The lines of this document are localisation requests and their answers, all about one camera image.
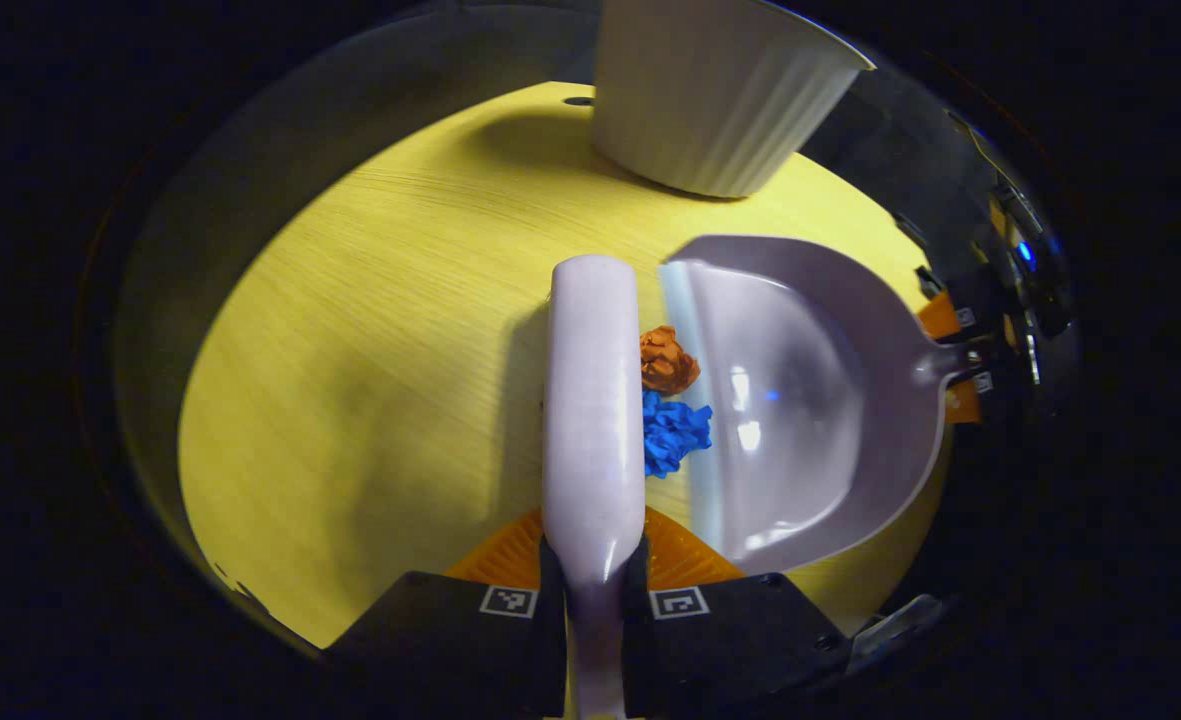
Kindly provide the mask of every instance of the blue light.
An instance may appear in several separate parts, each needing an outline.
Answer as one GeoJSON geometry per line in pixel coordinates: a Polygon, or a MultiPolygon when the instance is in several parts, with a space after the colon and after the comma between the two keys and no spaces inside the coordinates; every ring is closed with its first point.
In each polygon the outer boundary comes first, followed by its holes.
{"type": "Polygon", "coordinates": [[[1016,247],[1016,250],[1017,250],[1018,253],[1020,253],[1020,255],[1022,255],[1022,258],[1025,258],[1025,264],[1026,264],[1026,266],[1030,266],[1030,269],[1032,269],[1032,270],[1033,270],[1033,268],[1035,268],[1035,255],[1033,255],[1033,253],[1032,253],[1032,251],[1030,251],[1030,246],[1026,246],[1026,243],[1025,243],[1025,242],[1020,242],[1020,243],[1019,243],[1019,244],[1018,244],[1018,246],[1016,247]]]}

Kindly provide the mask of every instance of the crumpled paper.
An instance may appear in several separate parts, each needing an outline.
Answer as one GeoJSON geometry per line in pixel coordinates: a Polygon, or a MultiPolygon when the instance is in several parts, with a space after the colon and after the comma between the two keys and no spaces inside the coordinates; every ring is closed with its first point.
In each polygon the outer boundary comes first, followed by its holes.
{"type": "Polygon", "coordinates": [[[709,406],[692,410],[667,402],[659,392],[644,391],[644,470],[657,478],[678,470],[678,462],[694,450],[710,447],[709,406]]]}
{"type": "Polygon", "coordinates": [[[642,358],[644,387],[665,395],[684,392],[702,373],[696,356],[683,352],[680,343],[674,340],[674,328],[668,325],[641,334],[639,352],[642,358]]]}

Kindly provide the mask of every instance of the orange crumpled paper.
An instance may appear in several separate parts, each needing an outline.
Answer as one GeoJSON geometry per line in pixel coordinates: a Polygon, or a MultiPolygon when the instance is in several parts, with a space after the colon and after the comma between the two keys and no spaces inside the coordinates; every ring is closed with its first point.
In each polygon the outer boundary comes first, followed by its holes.
{"type": "Polygon", "coordinates": [[[664,395],[684,392],[702,373],[696,356],[683,352],[674,340],[674,328],[668,325],[641,334],[639,352],[642,355],[644,387],[664,395]]]}

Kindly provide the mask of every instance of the dark background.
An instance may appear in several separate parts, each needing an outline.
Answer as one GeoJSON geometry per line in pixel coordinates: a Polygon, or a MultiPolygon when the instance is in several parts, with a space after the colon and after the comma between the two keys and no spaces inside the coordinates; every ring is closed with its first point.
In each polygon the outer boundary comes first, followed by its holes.
{"type": "MultiPolygon", "coordinates": [[[[1009,151],[1050,199],[1083,306],[1089,430],[1040,466],[1064,487],[1027,529],[1044,561],[870,714],[1181,716],[1181,9],[791,5],[877,46],[1009,151]]],[[[328,680],[133,543],[92,480],[70,352],[98,223],[129,177],[176,162],[143,163],[159,138],[197,145],[390,12],[0,4],[0,716],[339,712],[328,680]]]]}

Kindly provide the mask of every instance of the orange gripper pad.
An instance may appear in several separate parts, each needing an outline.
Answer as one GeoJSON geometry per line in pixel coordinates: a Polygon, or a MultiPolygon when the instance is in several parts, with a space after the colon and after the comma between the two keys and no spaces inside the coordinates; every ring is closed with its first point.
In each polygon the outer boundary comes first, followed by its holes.
{"type": "MultiPolygon", "coordinates": [[[[648,589],[663,591],[745,577],[686,528],[651,508],[644,511],[644,534],[650,542],[648,589]]],[[[490,585],[539,589],[540,542],[539,509],[500,529],[444,574],[490,585]]]]}
{"type": "MultiPolygon", "coordinates": [[[[955,305],[950,301],[950,293],[933,297],[919,310],[919,323],[929,338],[946,338],[964,328],[955,315],[955,305]]],[[[946,390],[946,423],[980,423],[981,406],[977,395],[977,382],[964,381],[946,390]]]]}

